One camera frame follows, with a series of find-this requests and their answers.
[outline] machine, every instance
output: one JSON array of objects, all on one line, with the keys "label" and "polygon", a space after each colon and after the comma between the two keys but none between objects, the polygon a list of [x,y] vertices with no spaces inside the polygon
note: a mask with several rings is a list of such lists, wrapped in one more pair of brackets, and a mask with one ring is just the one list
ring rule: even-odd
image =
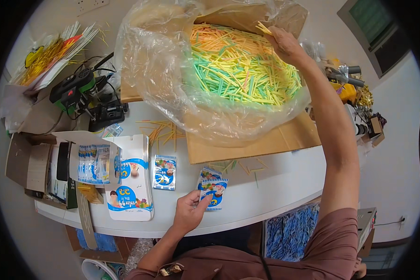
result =
[{"label": "machine", "polygon": [[[113,55],[114,53],[109,54],[92,68],[73,73],[51,89],[50,102],[67,112],[72,120],[76,120],[84,113],[90,116],[90,131],[97,131],[123,121],[124,113],[128,111],[128,105],[121,104],[115,88],[107,81],[107,77],[94,75],[94,72]],[[98,92],[106,84],[114,90],[116,100],[102,102],[97,97]]]}]

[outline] black phone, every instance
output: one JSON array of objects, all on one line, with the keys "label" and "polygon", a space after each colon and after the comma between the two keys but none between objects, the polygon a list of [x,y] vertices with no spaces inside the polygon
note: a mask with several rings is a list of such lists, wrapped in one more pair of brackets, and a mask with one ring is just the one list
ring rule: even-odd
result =
[{"label": "black phone", "polygon": [[70,160],[70,142],[59,143],[58,168],[56,171],[56,179],[60,181],[68,181],[68,165]]}]

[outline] white bucket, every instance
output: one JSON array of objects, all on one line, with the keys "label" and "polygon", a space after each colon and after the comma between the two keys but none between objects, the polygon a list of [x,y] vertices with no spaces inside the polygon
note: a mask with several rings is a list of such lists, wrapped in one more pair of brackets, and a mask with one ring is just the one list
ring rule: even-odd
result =
[{"label": "white bucket", "polygon": [[87,280],[101,280],[104,273],[107,272],[112,280],[119,280],[117,275],[104,262],[96,261],[94,259],[85,259],[82,262],[82,273]]}]

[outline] forearm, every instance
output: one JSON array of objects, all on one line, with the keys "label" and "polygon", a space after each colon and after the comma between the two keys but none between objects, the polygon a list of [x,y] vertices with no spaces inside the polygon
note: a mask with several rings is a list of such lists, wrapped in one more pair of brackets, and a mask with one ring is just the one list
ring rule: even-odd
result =
[{"label": "forearm", "polygon": [[358,162],[353,126],[336,91],[313,60],[309,59],[300,72],[311,94],[327,166],[337,168]]},{"label": "forearm", "polygon": [[137,268],[157,272],[162,265],[172,260],[174,250],[183,237],[184,234],[180,233],[174,227],[170,227],[159,242],[141,258]]}]

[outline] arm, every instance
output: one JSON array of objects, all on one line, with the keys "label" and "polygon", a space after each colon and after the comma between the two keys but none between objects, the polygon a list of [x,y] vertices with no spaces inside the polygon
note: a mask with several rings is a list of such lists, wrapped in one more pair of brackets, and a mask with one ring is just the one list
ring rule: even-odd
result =
[{"label": "arm", "polygon": [[161,266],[172,260],[174,250],[185,234],[195,229],[201,222],[213,195],[199,201],[201,191],[194,190],[177,200],[173,226],[159,242],[141,258],[137,268],[157,272]]},{"label": "arm", "polygon": [[319,210],[320,221],[342,208],[357,209],[359,196],[359,159],[355,133],[341,99],[325,75],[284,29],[271,26],[273,36],[265,34],[275,52],[303,75],[326,160],[325,184]]}]

